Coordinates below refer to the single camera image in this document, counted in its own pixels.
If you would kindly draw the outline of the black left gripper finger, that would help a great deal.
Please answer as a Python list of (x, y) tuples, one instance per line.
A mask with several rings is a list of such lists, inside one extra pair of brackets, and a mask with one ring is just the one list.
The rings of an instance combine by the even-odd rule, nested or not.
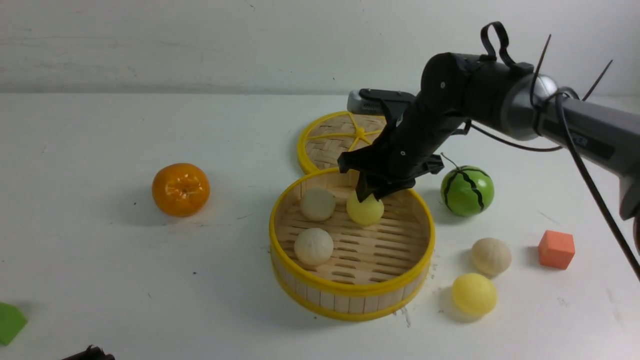
[(115, 357), (110, 353), (106, 353), (98, 346), (90, 345), (83, 351), (70, 355), (62, 360), (115, 360)]

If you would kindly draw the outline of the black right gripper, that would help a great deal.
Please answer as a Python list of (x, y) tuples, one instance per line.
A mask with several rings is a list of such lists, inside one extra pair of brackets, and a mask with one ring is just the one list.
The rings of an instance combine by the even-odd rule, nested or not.
[(398, 120), (386, 120), (371, 145), (341, 153), (339, 171), (358, 172), (357, 201), (363, 203), (371, 195), (381, 200), (412, 189), (417, 177), (431, 171), (427, 163), (445, 139), (444, 128), (443, 114), (414, 100)]

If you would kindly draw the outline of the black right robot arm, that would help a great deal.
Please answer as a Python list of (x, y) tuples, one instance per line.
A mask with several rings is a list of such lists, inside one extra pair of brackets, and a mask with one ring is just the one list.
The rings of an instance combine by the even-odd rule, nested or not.
[[(547, 76), (492, 61), (486, 55), (434, 55), (425, 65), (416, 95), (381, 89), (352, 92), (348, 110), (384, 114), (382, 133), (368, 146), (342, 153), (341, 173), (362, 175), (361, 198), (381, 199), (438, 173), (438, 148), (464, 121), (474, 121), (517, 141), (544, 137), (567, 147), (557, 113), (558, 90)], [(619, 214), (639, 216), (639, 116), (575, 98), (561, 100), (576, 150), (620, 180)]]

